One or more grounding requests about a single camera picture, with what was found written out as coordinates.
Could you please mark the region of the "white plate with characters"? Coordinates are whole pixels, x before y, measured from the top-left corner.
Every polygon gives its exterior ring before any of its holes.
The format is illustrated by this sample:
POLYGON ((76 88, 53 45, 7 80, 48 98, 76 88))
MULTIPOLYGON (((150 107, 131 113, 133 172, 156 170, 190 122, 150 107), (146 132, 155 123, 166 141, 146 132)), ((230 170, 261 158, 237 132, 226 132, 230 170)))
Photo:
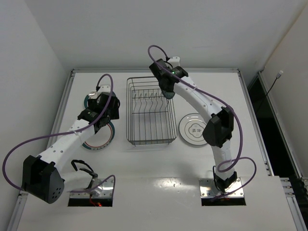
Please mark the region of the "white plate with characters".
POLYGON ((182 139, 192 146, 204 146, 207 142, 203 138, 206 122, 200 114, 190 113, 179 122, 179 133, 182 139))

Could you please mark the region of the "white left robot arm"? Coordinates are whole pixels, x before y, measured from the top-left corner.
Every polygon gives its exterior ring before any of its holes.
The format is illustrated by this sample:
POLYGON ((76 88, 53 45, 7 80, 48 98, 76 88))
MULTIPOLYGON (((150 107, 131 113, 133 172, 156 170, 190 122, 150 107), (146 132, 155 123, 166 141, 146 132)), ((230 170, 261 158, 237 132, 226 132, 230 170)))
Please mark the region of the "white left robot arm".
POLYGON ((61 173, 66 162, 89 138, 119 119, 120 102, 111 86, 102 85, 90 93, 88 106, 73 123, 69 133, 59 138, 37 156, 28 156, 23 162, 22 190, 48 204, 58 200, 63 192, 88 193, 99 196, 105 180, 91 168, 74 168, 74 172, 61 173))

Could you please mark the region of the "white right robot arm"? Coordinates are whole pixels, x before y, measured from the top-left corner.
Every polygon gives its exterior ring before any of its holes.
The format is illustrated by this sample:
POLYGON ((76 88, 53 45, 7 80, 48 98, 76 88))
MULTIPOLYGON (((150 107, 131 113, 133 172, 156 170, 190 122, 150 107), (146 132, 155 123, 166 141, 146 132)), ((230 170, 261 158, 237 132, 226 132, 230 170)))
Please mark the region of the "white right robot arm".
POLYGON ((212 148, 216 165, 214 183, 219 191, 225 193, 226 189, 237 179, 235 162, 232 161, 231 155, 231 138, 235 118, 232 108, 217 104, 211 100, 214 96, 209 97, 202 93, 180 66, 174 69, 167 67, 166 70, 159 67, 150 69, 165 98, 171 99, 174 95, 179 95, 205 121, 206 126, 202 131, 202 137, 212 148))

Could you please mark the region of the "blue patterned green plate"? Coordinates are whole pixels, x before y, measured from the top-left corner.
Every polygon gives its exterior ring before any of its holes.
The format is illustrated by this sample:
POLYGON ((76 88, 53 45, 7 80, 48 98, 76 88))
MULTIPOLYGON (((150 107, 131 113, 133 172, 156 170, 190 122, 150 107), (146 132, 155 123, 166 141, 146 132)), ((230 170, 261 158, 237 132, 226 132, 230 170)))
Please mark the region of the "blue patterned green plate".
POLYGON ((174 92, 165 92, 164 93, 164 97, 166 98, 166 99, 172 99, 173 97, 175 96, 175 93, 174 92))

